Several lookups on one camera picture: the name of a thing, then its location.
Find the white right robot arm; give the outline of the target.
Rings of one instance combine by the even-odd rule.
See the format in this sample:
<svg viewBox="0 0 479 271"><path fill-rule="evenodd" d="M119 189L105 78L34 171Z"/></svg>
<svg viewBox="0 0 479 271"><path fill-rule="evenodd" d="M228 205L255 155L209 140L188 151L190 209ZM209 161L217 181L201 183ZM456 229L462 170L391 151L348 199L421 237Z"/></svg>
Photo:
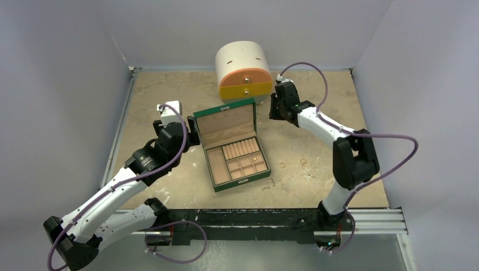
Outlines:
<svg viewBox="0 0 479 271"><path fill-rule="evenodd" d="M279 82L271 94L269 118L287 121L317 136L332 148L335 182L318 205L317 222L325 230L339 223L355 189L380 171L375 146L366 129L352 130L317 114L316 106L300 101L291 81Z"/></svg>

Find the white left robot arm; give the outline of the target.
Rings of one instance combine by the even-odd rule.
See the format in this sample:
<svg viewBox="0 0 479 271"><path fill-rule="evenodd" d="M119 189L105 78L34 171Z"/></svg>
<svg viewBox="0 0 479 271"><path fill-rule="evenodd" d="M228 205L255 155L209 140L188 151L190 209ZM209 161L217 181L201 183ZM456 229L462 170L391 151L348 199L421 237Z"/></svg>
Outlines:
<svg viewBox="0 0 479 271"><path fill-rule="evenodd" d="M43 223L52 243L48 270L54 270L55 252L65 263L61 270L81 270L106 247L137 230L175 230L180 224L188 224L184 218L173 218L157 198L147 199L121 216L114 215L130 198L177 167L189 147L200 144L192 116L169 124L159 120L154 127L157 137L135 151L110 182L71 213L51 216Z"/></svg>

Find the green jewelry tray insert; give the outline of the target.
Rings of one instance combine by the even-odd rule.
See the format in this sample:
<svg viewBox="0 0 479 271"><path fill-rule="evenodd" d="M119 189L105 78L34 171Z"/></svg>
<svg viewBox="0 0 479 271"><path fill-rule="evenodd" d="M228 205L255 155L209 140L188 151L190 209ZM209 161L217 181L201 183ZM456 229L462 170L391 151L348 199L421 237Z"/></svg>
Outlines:
<svg viewBox="0 0 479 271"><path fill-rule="evenodd" d="M257 136L205 149L204 154L215 192L271 175Z"/></svg>

